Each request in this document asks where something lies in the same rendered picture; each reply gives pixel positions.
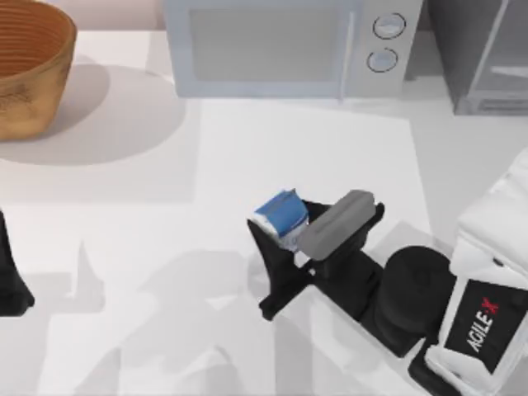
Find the pale microwave oven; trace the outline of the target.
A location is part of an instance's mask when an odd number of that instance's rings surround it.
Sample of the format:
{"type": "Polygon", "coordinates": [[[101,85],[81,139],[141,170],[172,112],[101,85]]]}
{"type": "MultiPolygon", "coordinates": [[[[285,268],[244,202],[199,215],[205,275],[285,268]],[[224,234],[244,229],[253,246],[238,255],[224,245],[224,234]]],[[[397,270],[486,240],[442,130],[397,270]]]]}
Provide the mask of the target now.
{"type": "Polygon", "coordinates": [[[423,0],[363,0],[363,11],[352,46],[347,98],[385,98],[400,93],[417,30],[423,0]],[[381,40],[373,32],[377,17],[401,14],[406,22],[404,32],[392,40],[381,40]],[[397,66],[387,73],[373,73],[366,65],[371,52],[389,48],[398,54],[397,66]]]}

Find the blue and white can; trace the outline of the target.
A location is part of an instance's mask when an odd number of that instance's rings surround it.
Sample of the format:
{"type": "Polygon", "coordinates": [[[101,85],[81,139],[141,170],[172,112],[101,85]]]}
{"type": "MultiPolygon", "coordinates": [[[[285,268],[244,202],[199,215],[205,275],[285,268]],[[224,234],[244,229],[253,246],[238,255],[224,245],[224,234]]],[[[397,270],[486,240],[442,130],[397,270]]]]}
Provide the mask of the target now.
{"type": "Polygon", "coordinates": [[[296,190],[283,190],[252,214],[254,221],[279,245],[298,252],[298,240],[309,224],[309,212],[296,190]]]}

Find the grey cabinet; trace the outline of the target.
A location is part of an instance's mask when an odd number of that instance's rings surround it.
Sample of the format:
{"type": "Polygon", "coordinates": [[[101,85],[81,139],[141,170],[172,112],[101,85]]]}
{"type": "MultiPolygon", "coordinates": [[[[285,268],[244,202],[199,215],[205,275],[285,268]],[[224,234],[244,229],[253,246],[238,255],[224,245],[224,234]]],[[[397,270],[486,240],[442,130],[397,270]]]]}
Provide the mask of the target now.
{"type": "Polygon", "coordinates": [[[528,116],[528,0],[427,0],[458,116],[528,116]]]}

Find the pale grey rounded box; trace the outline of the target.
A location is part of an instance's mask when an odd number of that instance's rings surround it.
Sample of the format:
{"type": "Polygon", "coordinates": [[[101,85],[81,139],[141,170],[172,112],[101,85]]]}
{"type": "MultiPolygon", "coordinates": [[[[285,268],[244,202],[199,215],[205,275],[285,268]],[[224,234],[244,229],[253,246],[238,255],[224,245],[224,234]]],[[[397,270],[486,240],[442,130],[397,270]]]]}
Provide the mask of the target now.
{"type": "Polygon", "coordinates": [[[355,235],[375,215],[372,192],[349,191],[299,236],[297,246],[307,257],[322,261],[355,235]]]}

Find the brown woven basket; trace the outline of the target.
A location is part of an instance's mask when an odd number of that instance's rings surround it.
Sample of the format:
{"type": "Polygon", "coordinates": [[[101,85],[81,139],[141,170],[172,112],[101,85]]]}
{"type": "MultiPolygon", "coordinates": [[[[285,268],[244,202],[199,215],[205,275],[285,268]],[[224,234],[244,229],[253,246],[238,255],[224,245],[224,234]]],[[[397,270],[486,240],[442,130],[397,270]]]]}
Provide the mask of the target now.
{"type": "Polygon", "coordinates": [[[52,124],[78,28],[56,6],[0,0],[0,141],[30,139],[52,124]]]}

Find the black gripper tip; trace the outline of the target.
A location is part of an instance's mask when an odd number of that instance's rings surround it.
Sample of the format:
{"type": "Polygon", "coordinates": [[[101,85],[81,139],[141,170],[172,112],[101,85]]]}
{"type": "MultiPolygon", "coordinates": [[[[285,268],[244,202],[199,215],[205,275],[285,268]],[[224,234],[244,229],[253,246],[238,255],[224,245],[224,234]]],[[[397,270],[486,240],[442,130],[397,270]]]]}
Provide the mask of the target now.
{"type": "Polygon", "coordinates": [[[35,305],[12,256],[3,212],[0,210],[0,317],[21,317],[35,305]]]}

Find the round microwave knob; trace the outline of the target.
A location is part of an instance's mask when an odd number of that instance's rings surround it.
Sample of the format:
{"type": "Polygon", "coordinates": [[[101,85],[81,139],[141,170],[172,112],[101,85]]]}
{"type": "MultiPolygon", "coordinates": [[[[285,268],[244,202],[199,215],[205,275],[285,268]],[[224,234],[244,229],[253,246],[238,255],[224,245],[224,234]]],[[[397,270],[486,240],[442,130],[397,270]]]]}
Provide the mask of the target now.
{"type": "Polygon", "coordinates": [[[376,18],[373,32],[381,40],[392,40],[404,32],[406,25],[407,22],[401,14],[390,13],[376,18]]]}
{"type": "Polygon", "coordinates": [[[366,65],[373,73],[387,73],[398,64],[398,54],[389,48],[371,52],[366,60],[366,65]]]}

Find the microwave oven door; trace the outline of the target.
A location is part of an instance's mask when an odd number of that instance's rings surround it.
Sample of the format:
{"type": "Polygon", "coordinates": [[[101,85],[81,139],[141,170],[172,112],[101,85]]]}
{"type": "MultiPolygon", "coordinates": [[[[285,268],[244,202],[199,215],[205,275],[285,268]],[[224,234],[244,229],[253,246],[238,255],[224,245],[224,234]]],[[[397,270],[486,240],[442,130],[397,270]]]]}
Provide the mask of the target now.
{"type": "Polygon", "coordinates": [[[181,97],[339,98],[363,0],[163,0],[181,97]]]}

